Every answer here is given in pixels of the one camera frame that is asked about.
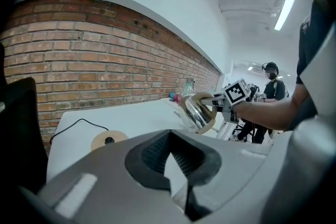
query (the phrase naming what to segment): black t-shirt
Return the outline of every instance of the black t-shirt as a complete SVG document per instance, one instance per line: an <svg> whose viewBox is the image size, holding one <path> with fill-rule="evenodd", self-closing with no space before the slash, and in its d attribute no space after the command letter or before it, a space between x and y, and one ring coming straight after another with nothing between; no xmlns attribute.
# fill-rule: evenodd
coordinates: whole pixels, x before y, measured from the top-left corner
<svg viewBox="0 0 336 224"><path fill-rule="evenodd" d="M274 80L270 81L265 89L264 93L266 94L267 99L276 99L276 100L281 100L285 97L285 84L283 83L282 80Z"/></svg>
<svg viewBox="0 0 336 224"><path fill-rule="evenodd" d="M324 12L321 6L314 0L311 8L310 19L303 22L300 27L299 62L297 67L297 84L303 84L300 79L301 73L314 58L327 36L333 20ZM287 130L293 130L301 121L314 117L317 114L316 107L311 97L308 97L300 105L298 112L289 124Z"/></svg>

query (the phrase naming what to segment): ceiling light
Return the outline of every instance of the ceiling light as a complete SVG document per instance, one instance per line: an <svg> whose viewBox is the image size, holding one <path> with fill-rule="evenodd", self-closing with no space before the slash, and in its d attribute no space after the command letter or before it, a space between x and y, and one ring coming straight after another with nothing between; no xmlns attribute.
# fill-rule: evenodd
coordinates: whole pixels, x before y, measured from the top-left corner
<svg viewBox="0 0 336 224"><path fill-rule="evenodd" d="M282 10L280 12L280 16L278 18L277 23L275 24L274 29L280 31L280 29L282 28L283 24L285 23L288 14L290 12L290 10L293 7L295 0L285 0L285 2L283 3L283 7Z"/></svg>

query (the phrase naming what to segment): brick wall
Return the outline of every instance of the brick wall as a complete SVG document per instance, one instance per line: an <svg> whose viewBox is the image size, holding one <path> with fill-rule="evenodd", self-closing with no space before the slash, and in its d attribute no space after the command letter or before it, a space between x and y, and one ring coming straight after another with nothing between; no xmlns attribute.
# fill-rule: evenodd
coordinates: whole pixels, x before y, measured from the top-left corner
<svg viewBox="0 0 336 224"><path fill-rule="evenodd" d="M178 36L99 0L19 3L0 35L9 83L33 77L46 147L65 111L156 100L216 86L219 72Z"/></svg>

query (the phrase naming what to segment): man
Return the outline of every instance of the man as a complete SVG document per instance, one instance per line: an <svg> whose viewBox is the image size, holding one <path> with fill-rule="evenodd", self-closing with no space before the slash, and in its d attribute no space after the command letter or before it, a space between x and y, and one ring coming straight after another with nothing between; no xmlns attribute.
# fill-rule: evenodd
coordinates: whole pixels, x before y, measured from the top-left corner
<svg viewBox="0 0 336 224"><path fill-rule="evenodd" d="M264 93L266 94L267 99L261 99L261 102L273 103L280 101L285 97L285 84L282 80L278 79L279 69L274 62L269 62L265 67L265 73L270 82L267 83ZM257 129L255 136L252 138L252 142L256 144L261 144L264 140L264 136L268 128L263 127L259 124L254 124L250 121L247 121L242 129L242 131L236 136L233 140L242 141L246 135L253 130Z"/></svg>
<svg viewBox="0 0 336 224"><path fill-rule="evenodd" d="M314 0L310 18L301 25L297 84L291 98L274 103L241 102L233 106L237 116L273 130L293 130L301 121L317 114L311 97L300 79L301 73L322 45L333 22L324 8L334 0Z"/></svg>

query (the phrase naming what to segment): person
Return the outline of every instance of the person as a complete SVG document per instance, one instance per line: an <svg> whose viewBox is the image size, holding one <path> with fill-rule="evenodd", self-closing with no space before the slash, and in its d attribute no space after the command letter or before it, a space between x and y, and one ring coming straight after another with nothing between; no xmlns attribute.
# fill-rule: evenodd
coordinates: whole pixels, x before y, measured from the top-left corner
<svg viewBox="0 0 336 224"><path fill-rule="evenodd" d="M240 102L233 106L238 117L273 130L293 130L300 122L317 114L300 75L321 47L333 23L333 10L326 10L330 7L328 3L333 1L314 0L309 18L300 27L297 80L292 97L273 103Z"/></svg>
<svg viewBox="0 0 336 224"><path fill-rule="evenodd" d="M267 65L265 66L265 74L270 81L269 83L267 83L264 90L264 93L266 94L266 99L260 99L260 101L265 103L280 101L285 97L286 87L283 81L279 80L278 78L278 66L274 62L267 63ZM259 124L254 124L251 121L246 121L241 132L237 136L233 137L231 140L242 141L254 128L257 129L257 132L255 133L254 137L252 137L252 142L256 144L261 144L264 140L264 136L268 128Z"/></svg>

